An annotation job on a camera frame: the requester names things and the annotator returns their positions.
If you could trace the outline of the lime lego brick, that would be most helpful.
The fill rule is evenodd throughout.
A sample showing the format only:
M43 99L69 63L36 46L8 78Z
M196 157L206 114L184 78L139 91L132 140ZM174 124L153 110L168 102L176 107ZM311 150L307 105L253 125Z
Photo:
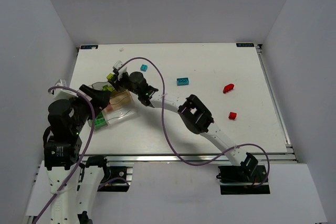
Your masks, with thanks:
M113 91L113 87L110 87L108 85L105 85L102 88L103 88L103 91L111 91L111 92Z
M109 83L114 83L117 79L118 79L118 76L116 76L115 74L110 73L107 75L107 81Z

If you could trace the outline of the long green lego brick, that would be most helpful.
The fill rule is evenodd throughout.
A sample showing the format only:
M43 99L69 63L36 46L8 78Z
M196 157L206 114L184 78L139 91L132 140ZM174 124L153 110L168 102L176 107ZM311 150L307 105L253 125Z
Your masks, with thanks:
M108 126L107 121L105 120L104 116L102 113L99 113L96 117L95 117L95 121L94 121L94 130L98 131L106 126Z

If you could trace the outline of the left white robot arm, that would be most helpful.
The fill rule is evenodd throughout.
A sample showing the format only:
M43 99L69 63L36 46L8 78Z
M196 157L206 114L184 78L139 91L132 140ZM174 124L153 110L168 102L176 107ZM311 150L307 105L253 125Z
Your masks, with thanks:
M84 84L79 90L54 86L49 92L55 100L48 107L49 127L43 135L43 147L51 198L33 223L47 209L50 223L92 223L92 206L107 173L107 160L92 156L82 163L88 146L82 145L80 132L108 106L111 92Z

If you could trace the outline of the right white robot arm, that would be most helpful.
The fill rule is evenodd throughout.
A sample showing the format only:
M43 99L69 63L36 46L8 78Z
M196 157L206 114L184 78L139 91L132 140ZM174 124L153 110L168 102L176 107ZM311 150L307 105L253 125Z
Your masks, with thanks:
M210 110L196 96L191 94L185 100L178 97L168 98L166 95L155 95L159 90L148 85L141 72L114 70L115 74L110 83L117 89L124 88L138 96L144 106L160 108L176 113L182 119L186 128L197 135L209 140L237 167L238 175L245 179L254 176L257 159L249 152L239 148L215 123Z

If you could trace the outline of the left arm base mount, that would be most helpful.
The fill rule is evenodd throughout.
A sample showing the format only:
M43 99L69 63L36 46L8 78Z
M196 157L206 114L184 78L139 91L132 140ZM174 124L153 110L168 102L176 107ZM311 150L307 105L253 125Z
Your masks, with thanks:
M126 166L111 166L105 156L90 156L85 162L85 174L90 174L90 167L102 170L103 177L98 185L98 192L127 192L130 183L127 180Z

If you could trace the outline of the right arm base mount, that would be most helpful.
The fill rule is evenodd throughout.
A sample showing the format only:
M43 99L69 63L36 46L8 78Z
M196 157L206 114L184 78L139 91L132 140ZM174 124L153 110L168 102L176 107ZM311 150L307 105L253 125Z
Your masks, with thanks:
M236 166L219 166L216 178L221 195L269 195L267 171L258 165L252 177L246 177Z

